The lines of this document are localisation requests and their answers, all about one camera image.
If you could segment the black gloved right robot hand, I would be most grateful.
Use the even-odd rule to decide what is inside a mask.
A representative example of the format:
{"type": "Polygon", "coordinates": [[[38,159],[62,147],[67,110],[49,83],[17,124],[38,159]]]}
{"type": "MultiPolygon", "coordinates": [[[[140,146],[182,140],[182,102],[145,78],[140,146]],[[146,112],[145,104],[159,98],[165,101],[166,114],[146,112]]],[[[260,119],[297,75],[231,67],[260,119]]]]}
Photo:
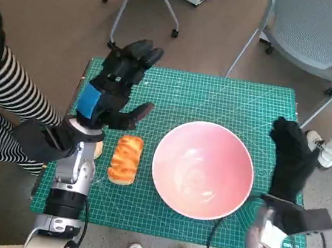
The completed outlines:
{"type": "Polygon", "coordinates": [[[315,169],[320,151],[310,150],[306,134],[298,123],[282,116],[273,122],[270,137],[276,147],[276,163],[268,192],[295,203],[315,169]]]}

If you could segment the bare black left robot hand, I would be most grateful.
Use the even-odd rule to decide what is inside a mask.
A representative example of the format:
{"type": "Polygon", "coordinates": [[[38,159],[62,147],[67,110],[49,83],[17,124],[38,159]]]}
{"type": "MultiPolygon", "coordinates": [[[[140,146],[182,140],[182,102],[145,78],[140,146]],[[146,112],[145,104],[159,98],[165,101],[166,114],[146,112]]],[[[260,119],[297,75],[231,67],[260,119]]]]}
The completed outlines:
{"type": "Polygon", "coordinates": [[[149,70],[163,56],[161,48],[142,39],[125,47],[112,46],[103,66],[85,87],[76,107],[76,119],[88,129],[107,126],[115,130],[134,130],[137,122],[154,108],[152,102],[139,105],[131,112],[121,110],[129,102],[134,85],[138,85],[149,70]]]}

